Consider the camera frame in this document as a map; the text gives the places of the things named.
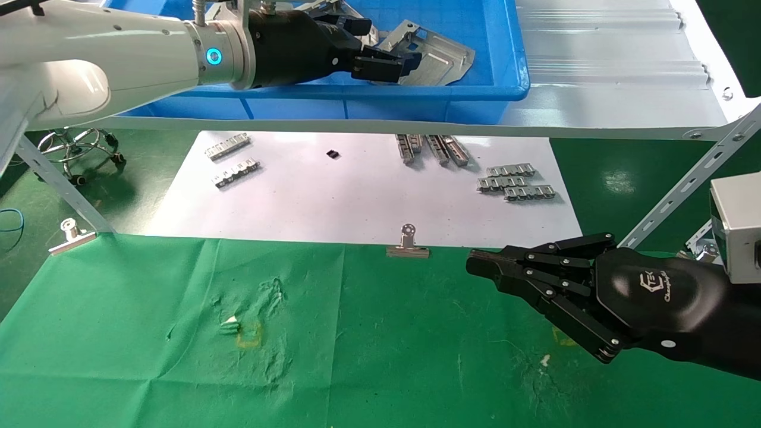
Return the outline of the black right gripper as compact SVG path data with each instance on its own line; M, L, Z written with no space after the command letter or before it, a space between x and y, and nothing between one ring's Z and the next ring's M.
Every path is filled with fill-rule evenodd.
M732 284L720 265L616 246L612 234L600 233L535 247L473 249L467 273L523 299L598 361L611 363L622 339L584 311L573 296L586 298L559 279L589 270L597 257L598 303L618 320L629 347L759 380L759 284Z

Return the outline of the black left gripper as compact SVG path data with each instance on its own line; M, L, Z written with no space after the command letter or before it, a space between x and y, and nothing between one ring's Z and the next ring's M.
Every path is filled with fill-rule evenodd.
M278 11L274 15L250 11L248 29L253 39L252 89L301 84L350 71L351 78L398 84L415 71L421 52L396 56L373 47L380 35L372 21L351 15L318 15Z

